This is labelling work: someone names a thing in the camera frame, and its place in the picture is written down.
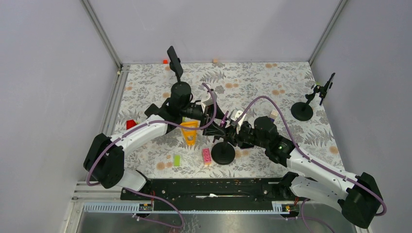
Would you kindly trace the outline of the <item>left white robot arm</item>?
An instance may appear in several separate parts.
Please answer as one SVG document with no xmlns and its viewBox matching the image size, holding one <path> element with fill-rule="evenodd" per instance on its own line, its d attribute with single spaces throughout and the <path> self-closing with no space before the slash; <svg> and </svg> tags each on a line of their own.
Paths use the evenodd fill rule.
<svg viewBox="0 0 412 233">
<path fill-rule="evenodd" d="M 175 128 L 199 131 L 210 127 L 217 117 L 217 97 L 206 83 L 202 85 L 207 89 L 208 98 L 201 100 L 200 104 L 191 101 L 188 83 L 175 83 L 171 97 L 160 108 L 151 106 L 145 121 L 120 134 L 97 135 L 84 161 L 88 172 L 86 184 L 101 185 L 105 189 L 114 186 L 132 189 L 140 200 L 149 197 L 151 187 L 146 183 L 147 178 L 139 171 L 126 168 L 124 159 L 147 142 Z"/>
</svg>

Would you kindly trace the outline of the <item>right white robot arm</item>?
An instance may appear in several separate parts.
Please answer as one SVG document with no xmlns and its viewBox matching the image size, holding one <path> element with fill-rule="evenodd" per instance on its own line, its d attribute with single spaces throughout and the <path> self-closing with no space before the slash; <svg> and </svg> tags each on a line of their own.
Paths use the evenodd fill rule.
<svg viewBox="0 0 412 233">
<path fill-rule="evenodd" d="M 285 200 L 298 196 L 321 202 L 363 229 L 370 226 L 374 217 L 386 213 L 372 175 L 366 172 L 357 175 L 311 157 L 294 141 L 282 136 L 268 116 L 258 117 L 250 124 L 244 120 L 243 112 L 237 111 L 230 118 L 222 117 L 220 124 L 212 122 L 204 134 L 222 139 L 218 145 L 227 143 L 231 150 L 263 148 L 270 161 L 289 169 L 278 188 Z"/>
</svg>

